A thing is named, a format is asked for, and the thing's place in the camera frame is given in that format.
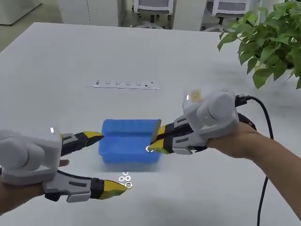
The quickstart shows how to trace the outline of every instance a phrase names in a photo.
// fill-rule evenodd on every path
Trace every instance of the electrical outlet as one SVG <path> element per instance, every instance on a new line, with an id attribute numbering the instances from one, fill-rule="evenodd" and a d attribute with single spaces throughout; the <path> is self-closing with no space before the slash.
<path id="1" fill-rule="evenodd" d="M 117 88 L 117 89 L 155 89 L 160 87 L 153 81 L 110 81 L 110 80 L 96 80 L 93 86 L 94 88 Z"/>

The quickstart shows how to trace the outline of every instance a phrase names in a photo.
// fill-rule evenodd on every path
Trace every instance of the potted plant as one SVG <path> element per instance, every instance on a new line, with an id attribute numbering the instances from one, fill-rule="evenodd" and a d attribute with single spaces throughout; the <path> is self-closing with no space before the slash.
<path id="1" fill-rule="evenodd" d="M 238 58 L 240 64 L 247 62 L 247 74 L 253 72 L 256 88 L 262 87 L 269 76 L 274 81 L 289 72 L 289 79 L 298 79 L 301 88 L 301 4 L 292 1 L 274 5 L 274 11 L 259 8 L 265 15 L 257 23 L 256 13 L 249 11 L 235 21 L 220 35 L 218 50 L 223 44 L 240 41 Z"/>

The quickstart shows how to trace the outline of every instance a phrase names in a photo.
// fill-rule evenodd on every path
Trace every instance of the black cable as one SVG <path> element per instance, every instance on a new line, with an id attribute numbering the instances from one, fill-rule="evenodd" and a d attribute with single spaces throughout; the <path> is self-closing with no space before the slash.
<path id="1" fill-rule="evenodd" d="M 257 103 L 260 104 L 260 106 L 263 109 L 263 112 L 264 112 L 265 118 L 267 120 L 267 123 L 268 123 L 269 136 L 270 136 L 271 139 L 274 139 L 272 125 L 271 125 L 271 121 L 269 119 L 269 114 L 268 114 L 268 111 L 267 111 L 266 107 L 264 106 L 263 102 L 261 100 L 255 98 L 255 97 L 252 97 L 252 96 L 247 96 L 246 99 L 247 100 L 254 100 L 254 101 L 256 101 Z M 261 197 L 260 197 L 260 201 L 259 201 L 258 213 L 257 213 L 257 226 L 260 226 L 260 216 L 261 216 L 262 203 L 263 203 L 264 194 L 265 194 L 265 190 L 267 188 L 268 181 L 269 181 L 268 177 L 265 177 L 263 187 L 262 187 Z"/>

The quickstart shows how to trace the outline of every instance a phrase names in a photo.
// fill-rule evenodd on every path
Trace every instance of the blue plastic container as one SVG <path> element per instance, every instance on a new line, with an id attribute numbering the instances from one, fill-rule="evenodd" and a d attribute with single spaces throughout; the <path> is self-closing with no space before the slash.
<path id="1" fill-rule="evenodd" d="M 155 163 L 160 153 L 148 153 L 157 120 L 114 120 L 103 122 L 104 138 L 99 143 L 99 154 L 105 163 Z"/>

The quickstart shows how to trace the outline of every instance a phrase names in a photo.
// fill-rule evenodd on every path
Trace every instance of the human hand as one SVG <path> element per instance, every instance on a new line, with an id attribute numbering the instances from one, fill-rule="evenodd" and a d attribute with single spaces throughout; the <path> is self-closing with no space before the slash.
<path id="1" fill-rule="evenodd" d="M 68 164 L 69 160 L 61 160 L 59 166 L 67 166 Z M 43 194 L 44 191 L 41 183 L 27 186 L 13 186 L 2 183 L 0 177 L 0 215 Z"/>
<path id="2" fill-rule="evenodd" d="M 207 146 L 233 158 L 250 159 L 253 145 L 260 136 L 250 125 L 240 122 L 231 135 L 210 139 Z"/>

